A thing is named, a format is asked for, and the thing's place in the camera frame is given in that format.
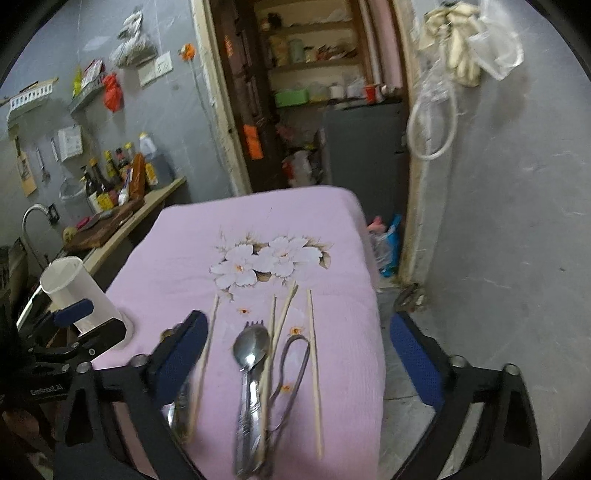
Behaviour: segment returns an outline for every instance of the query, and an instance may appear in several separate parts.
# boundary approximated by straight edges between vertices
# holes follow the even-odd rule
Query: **pink tablecloth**
[[[166,208],[108,290],[134,322],[134,337],[123,350],[109,351],[94,363],[113,367],[151,352],[164,329],[193,309],[208,313],[220,293],[197,435],[187,451],[209,480],[233,479],[241,374],[232,344],[247,320],[268,319],[272,293],[281,310],[285,285],[295,279],[300,289],[280,348],[291,329],[307,334],[306,289],[311,288],[324,457],[316,458],[309,366],[274,478],[373,480],[385,378],[376,275],[363,214],[347,190],[310,187]],[[294,346],[288,384],[295,380],[300,355]],[[275,418],[286,395],[277,401]]]

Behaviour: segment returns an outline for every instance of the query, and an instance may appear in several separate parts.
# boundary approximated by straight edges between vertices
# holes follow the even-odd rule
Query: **spoon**
[[[258,380],[250,382],[249,375],[266,356],[271,340],[267,329],[259,323],[246,323],[240,332],[232,351],[242,372],[241,410],[236,433],[236,456],[234,469],[236,476],[248,478],[252,475],[253,453],[261,438],[260,411],[261,400],[258,394]],[[252,441],[251,428],[255,433]]]

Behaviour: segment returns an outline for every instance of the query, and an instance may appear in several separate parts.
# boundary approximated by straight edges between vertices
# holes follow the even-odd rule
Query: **orange sticker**
[[[226,53],[228,54],[228,58],[234,55],[234,47],[232,47],[232,40],[227,35],[223,39],[224,43],[226,44]]]
[[[261,160],[264,155],[262,154],[261,141],[258,138],[258,130],[254,125],[244,125],[244,134],[251,160]]]

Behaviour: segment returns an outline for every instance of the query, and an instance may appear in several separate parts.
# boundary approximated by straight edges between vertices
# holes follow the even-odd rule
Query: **white cup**
[[[125,339],[116,345],[124,347],[133,335],[133,324],[115,308],[105,293],[84,268],[84,263],[78,257],[64,257],[49,264],[40,278],[41,289],[49,295],[59,309],[69,307],[77,301],[89,299],[94,305],[93,312],[88,317],[74,323],[81,334],[90,332],[111,318],[116,318],[125,324],[127,332]]]

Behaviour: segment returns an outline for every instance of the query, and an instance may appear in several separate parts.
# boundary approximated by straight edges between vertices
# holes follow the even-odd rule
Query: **wooden cutting board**
[[[102,247],[126,220],[144,206],[144,199],[132,200],[122,207],[115,207],[113,215],[100,220],[93,227],[75,234],[72,241],[64,246],[68,253]]]

